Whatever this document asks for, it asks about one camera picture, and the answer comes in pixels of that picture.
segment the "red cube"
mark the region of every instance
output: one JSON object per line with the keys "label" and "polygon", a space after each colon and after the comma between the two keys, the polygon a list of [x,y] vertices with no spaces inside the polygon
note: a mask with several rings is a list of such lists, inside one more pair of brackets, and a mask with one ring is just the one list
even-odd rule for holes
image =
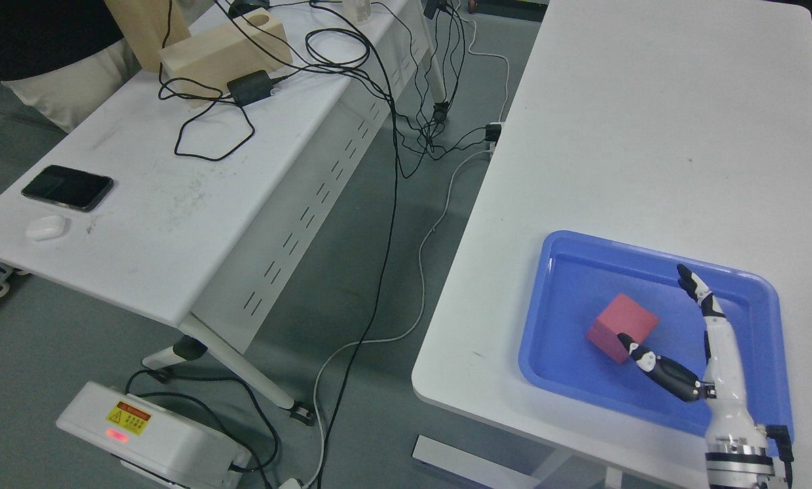
{"label": "red cube", "polygon": [[587,338],[618,364],[629,358],[629,352],[618,340],[617,334],[625,332],[636,343],[641,344],[660,319],[649,310],[639,306],[631,298],[617,294],[611,304],[599,314],[593,326],[587,331]]}

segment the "black phone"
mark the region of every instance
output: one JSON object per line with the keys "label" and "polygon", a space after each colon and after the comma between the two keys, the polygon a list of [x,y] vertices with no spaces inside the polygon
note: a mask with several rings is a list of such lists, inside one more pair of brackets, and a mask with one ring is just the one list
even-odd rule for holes
{"label": "black phone", "polygon": [[89,213],[110,192],[113,179],[55,164],[39,173],[23,195],[48,204]]}

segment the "white desk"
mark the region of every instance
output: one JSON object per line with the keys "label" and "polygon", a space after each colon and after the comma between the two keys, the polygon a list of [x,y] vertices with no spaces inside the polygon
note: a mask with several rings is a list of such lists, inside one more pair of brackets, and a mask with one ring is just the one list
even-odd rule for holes
{"label": "white desk", "polygon": [[[387,4],[409,25],[411,43],[409,31],[380,6],[361,29],[380,52],[396,96],[410,86],[414,60],[430,53],[430,41],[418,2]],[[306,4],[272,13],[306,59],[307,32],[345,26]],[[192,31],[221,22],[227,22],[223,13],[213,8]],[[363,53],[345,37],[322,35],[314,46],[333,60]],[[303,62],[295,59],[295,65]],[[365,69],[382,81],[372,56]],[[272,77],[289,72],[285,68]],[[290,408],[293,399],[239,353],[260,328],[388,106],[341,75],[300,73],[280,86],[273,97],[246,108],[256,136],[224,161],[210,163],[174,156],[180,124],[198,109],[179,99],[158,101],[157,77],[140,73],[0,196],[0,260],[179,328],[280,408]],[[217,110],[187,130],[182,151],[218,156],[242,140],[248,128],[239,111],[226,107],[217,115]],[[22,197],[20,190],[50,164],[113,177],[115,187],[91,213]],[[53,214],[71,220],[64,236],[25,238],[28,223]]]}
{"label": "white desk", "polygon": [[747,0],[551,2],[412,372],[434,405],[704,489],[700,437],[521,375],[539,251],[560,229],[748,270],[775,286],[795,486],[812,488],[809,13]]}

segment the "robotic hand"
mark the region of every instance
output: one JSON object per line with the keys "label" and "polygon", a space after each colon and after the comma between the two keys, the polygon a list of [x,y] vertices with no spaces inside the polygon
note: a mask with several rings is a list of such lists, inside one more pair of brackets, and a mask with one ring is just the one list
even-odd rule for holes
{"label": "robotic hand", "polygon": [[747,388],[735,331],[714,297],[714,292],[678,264],[678,284],[700,307],[705,319],[704,380],[672,359],[657,355],[635,343],[626,333],[617,335],[629,356],[651,380],[678,399],[706,399],[713,414],[707,427],[707,480],[711,489],[772,489],[779,486],[767,438],[775,439],[779,458],[785,463],[786,485],[792,487],[792,443],[787,427],[754,424],[747,410]]}

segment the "warning label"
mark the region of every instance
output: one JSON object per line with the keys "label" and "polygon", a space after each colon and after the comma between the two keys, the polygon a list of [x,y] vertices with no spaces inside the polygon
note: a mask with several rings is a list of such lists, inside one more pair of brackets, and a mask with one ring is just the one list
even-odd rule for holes
{"label": "warning label", "polygon": [[149,412],[141,411],[135,406],[121,401],[107,415],[108,421],[120,428],[132,431],[136,435],[143,433],[143,429],[146,428],[150,418],[152,418],[152,415]]}

